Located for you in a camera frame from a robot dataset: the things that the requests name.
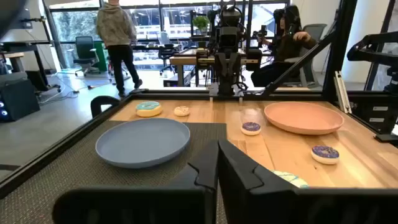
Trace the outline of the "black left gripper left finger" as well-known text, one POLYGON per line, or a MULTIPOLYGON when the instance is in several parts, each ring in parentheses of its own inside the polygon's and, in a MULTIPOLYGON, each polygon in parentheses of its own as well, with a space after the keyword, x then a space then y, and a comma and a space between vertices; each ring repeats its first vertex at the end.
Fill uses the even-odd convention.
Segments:
POLYGON ((53 206, 54 224, 215 224, 217 140, 210 141, 167 184, 70 190, 53 206))

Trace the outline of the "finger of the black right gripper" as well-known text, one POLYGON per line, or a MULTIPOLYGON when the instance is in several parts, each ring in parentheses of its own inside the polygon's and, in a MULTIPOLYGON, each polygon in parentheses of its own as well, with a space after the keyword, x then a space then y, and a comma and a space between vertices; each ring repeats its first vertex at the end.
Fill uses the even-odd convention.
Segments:
POLYGON ((231 77, 231 83, 237 83, 241 67, 241 54, 231 53, 229 58, 228 70, 231 77))
POLYGON ((215 70, 220 83, 226 83, 228 75, 228 65, 225 53, 215 54, 215 70))

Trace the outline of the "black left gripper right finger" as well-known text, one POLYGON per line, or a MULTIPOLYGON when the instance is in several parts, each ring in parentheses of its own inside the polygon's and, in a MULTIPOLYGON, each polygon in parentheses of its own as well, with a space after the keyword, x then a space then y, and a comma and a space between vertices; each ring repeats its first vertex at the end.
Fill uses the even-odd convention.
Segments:
POLYGON ((398 224, 398 189, 298 188, 229 141, 218 145, 228 224, 398 224))

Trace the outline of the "large white teal-striped donut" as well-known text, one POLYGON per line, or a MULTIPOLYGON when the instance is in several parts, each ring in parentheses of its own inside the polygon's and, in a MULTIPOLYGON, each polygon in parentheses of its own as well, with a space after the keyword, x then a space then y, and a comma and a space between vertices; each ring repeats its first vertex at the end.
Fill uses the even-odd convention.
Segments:
POLYGON ((280 178, 283 178, 284 180, 290 182, 291 184, 295 185, 298 188, 308 188, 309 185, 308 183, 300 178, 299 176, 292 174, 290 172, 284 172, 284 171, 277 171, 273 170, 272 171, 275 175, 278 175, 280 178))

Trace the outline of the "small purple sprinkled donut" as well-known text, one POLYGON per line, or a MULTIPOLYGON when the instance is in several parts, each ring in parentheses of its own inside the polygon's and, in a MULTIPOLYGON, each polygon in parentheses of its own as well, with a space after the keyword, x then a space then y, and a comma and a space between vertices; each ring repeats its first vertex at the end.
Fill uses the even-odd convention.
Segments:
POLYGON ((261 125, 255 122, 245 122, 241 126, 243 134, 248 136, 255 136, 261 132, 261 125))
POLYGON ((337 164, 340 159, 340 153, 329 146, 314 146, 311 150, 311 156, 317 162, 326 165, 337 164))

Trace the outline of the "large teal frosted donut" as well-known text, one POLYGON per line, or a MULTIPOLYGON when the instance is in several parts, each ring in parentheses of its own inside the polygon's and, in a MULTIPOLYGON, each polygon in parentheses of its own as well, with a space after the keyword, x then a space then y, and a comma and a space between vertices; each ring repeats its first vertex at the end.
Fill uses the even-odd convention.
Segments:
POLYGON ((157 101, 143 101, 136 106, 136 114, 143 118, 157 116, 162 112, 162 106, 157 101))

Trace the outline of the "person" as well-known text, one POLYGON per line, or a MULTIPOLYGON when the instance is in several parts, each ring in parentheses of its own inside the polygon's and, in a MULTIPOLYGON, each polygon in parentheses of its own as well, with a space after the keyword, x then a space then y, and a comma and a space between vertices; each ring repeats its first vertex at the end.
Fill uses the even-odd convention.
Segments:
POLYGON ((299 9, 296 5, 287 6, 274 12, 277 23, 277 32, 270 42, 258 37, 257 42, 268 46, 274 53, 274 60, 251 74, 251 80, 255 87, 266 87, 276 81, 293 64, 287 59, 299 56, 302 48, 310 50, 317 45, 312 36, 302 30, 299 9))
POLYGON ((137 40, 136 28, 130 15, 120 6, 119 0, 108 0, 98 11, 96 31, 108 50, 114 68, 116 88, 119 96, 123 98, 125 89, 122 64, 127 67, 135 89, 142 85, 142 80, 133 64, 134 57, 131 47, 131 44, 137 40))

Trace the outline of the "wooden desk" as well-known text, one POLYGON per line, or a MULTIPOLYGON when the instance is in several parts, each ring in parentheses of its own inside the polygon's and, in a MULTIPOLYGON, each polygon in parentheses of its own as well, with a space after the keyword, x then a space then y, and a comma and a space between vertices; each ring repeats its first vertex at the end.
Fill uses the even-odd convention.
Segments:
POLYGON ((170 57, 170 64, 175 65, 177 67, 177 78, 178 78, 178 83, 177 86, 182 86, 180 84, 183 75, 185 74, 185 69, 184 66, 188 65, 194 65, 195 67, 193 68, 192 74, 190 75, 191 78, 194 79, 194 82, 192 85, 198 86, 199 85, 199 68, 195 65, 195 51, 196 49, 186 49, 178 54, 174 54, 172 57, 170 57))

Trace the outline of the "small potted plant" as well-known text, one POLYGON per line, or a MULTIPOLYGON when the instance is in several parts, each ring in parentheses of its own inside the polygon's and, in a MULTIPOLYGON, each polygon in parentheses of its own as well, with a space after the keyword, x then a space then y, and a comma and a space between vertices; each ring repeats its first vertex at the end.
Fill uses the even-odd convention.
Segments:
POLYGON ((206 16, 196 16, 192 20, 193 26, 199 31, 198 35, 206 36, 208 34, 209 20, 206 16))

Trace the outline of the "black office chair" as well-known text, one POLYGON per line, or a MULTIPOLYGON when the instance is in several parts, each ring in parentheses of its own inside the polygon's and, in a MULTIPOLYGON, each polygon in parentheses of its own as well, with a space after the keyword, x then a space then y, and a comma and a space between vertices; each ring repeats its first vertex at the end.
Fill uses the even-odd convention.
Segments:
POLYGON ((162 31, 157 35, 159 41, 158 57, 164 62, 178 53, 179 45, 171 43, 168 33, 162 31))

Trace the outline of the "blue plate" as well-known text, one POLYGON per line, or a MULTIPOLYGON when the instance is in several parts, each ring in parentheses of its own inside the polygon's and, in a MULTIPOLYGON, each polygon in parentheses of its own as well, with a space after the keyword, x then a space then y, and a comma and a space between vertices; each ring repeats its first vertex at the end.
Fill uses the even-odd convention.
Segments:
POLYGON ((176 120, 147 118, 119 124, 97 140, 97 155, 116 167, 141 169, 178 156, 190 142, 189 128, 176 120))

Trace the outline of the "grey office chair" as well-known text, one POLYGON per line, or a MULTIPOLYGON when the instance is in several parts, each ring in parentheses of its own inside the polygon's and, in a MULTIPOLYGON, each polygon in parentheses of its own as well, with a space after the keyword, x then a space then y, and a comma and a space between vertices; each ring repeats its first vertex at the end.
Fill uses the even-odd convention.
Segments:
MULTIPOLYGON (((319 41, 322 37, 326 24, 309 24, 305 25, 303 30, 308 32, 313 39, 319 41)), ((313 60, 306 63, 296 76, 291 76, 288 82, 285 82, 284 87, 318 87, 320 86, 315 72, 313 70, 313 60)))

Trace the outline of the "pink plate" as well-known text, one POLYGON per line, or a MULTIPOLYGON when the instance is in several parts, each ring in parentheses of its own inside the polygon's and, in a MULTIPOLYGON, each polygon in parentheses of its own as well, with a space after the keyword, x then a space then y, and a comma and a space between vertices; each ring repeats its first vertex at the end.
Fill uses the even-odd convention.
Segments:
POLYGON ((344 124, 342 115, 313 103, 285 101, 264 108, 267 120, 285 131, 303 135, 324 135, 344 124))

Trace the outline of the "grey woven mat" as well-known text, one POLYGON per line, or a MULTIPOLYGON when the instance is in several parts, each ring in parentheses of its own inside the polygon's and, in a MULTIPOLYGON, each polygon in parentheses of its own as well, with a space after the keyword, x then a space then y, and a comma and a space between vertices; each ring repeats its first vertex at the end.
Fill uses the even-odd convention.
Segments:
POLYGON ((123 169, 105 163, 96 153, 97 139, 117 126, 106 121, 49 165, 0 199, 0 224, 53 224, 52 208, 64 192, 91 186, 165 185, 209 141, 227 137, 224 123, 187 123, 192 140, 174 159, 146 169, 123 169))

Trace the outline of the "black arched clamp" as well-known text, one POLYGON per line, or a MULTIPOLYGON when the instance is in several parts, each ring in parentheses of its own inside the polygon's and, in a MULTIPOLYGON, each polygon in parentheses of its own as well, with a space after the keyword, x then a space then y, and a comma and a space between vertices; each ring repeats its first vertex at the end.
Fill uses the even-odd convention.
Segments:
POLYGON ((101 107, 103 105, 115 106, 118 105, 119 102, 119 99, 112 96, 97 96, 96 98, 92 99, 90 103, 92 117, 95 118, 102 113, 101 107))

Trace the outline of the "green bin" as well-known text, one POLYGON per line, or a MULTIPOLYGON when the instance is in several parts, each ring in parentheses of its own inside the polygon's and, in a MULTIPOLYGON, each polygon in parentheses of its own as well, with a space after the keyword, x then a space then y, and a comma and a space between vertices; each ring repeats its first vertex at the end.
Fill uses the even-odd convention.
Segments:
POLYGON ((94 43, 96 53, 98 56, 99 62, 96 64, 96 66, 99 68, 101 72, 107 72, 108 71, 108 66, 107 66, 107 60, 105 57, 105 49, 103 46, 102 42, 95 42, 94 43))

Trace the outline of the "dark office chair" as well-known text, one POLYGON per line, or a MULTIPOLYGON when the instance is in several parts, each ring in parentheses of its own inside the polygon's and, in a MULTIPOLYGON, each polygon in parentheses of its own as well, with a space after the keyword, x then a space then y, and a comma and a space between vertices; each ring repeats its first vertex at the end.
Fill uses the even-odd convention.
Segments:
POLYGON ((90 36, 78 36, 75 38, 75 50, 77 57, 73 58, 73 63, 78 64, 81 68, 75 72, 81 72, 84 76, 87 74, 99 74, 100 70, 95 67, 99 62, 96 52, 94 40, 90 36))

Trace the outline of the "black box with blue lights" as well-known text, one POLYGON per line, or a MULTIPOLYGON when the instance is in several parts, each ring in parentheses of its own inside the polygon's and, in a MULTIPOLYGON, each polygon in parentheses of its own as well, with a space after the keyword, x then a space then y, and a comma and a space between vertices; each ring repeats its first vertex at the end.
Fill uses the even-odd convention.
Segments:
POLYGON ((26 72, 0 75, 0 122, 17 121, 40 110, 26 72))

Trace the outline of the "black desk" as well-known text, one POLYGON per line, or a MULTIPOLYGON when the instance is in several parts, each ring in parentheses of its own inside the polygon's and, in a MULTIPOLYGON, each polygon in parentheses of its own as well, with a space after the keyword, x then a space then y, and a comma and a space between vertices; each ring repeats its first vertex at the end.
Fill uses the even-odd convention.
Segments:
POLYGON ((58 84, 51 85, 48 83, 45 69, 39 54, 39 45, 52 45, 51 40, 36 40, 36 41, 22 41, 22 42, 0 42, 0 57, 6 58, 7 55, 19 54, 25 52, 33 52, 38 65, 37 71, 27 71, 27 78, 35 87, 36 92, 45 92, 56 89, 59 93, 62 87, 58 84))

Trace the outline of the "dark monitor screen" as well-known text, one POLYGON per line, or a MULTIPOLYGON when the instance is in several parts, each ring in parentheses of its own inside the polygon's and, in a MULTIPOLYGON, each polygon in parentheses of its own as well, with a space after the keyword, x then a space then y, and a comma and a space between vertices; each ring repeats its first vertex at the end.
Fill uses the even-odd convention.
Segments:
POLYGON ((28 0, 0 0, 0 40, 11 29, 31 29, 30 11, 25 7, 28 0))

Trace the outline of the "black aluminium table frame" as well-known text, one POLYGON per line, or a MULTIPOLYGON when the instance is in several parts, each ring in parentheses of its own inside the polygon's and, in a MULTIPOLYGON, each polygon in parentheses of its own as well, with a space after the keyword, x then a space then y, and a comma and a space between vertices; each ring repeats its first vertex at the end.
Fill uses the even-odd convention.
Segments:
POLYGON ((141 100, 158 100, 163 115, 172 118, 172 108, 190 105, 189 122, 224 123, 228 139, 263 166, 298 175, 314 187, 398 188, 398 148, 376 140, 376 130, 354 114, 344 114, 344 124, 334 134, 318 137, 284 131, 266 119, 264 108, 272 103, 297 101, 336 110, 336 89, 331 75, 322 91, 276 90, 268 96, 210 96, 205 90, 149 90, 129 95, 91 121, 66 135, 53 146, 20 166, 0 181, 0 199, 73 147, 105 121, 133 121, 133 107, 141 100), (242 133, 245 122, 261 125, 255 136, 242 133), (326 165, 311 156, 314 146, 329 146, 340 153, 337 164, 326 165))

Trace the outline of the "white metal bracket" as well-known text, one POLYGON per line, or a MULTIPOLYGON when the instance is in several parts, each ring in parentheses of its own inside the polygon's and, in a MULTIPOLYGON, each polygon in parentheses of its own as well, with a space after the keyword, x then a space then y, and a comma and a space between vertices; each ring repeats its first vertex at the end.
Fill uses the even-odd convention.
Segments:
POLYGON ((345 83, 341 71, 335 71, 334 83, 336 88, 336 95, 338 98, 340 110, 346 114, 351 114, 351 104, 349 102, 345 83))

